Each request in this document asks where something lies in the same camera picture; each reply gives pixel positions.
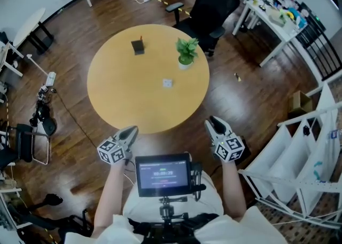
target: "monitor screen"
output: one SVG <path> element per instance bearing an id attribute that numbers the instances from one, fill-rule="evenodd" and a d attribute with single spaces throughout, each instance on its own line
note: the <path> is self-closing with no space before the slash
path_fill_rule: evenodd
<path id="1" fill-rule="evenodd" d="M 142 189 L 183 187 L 188 185 L 186 161 L 139 163 Z"/>

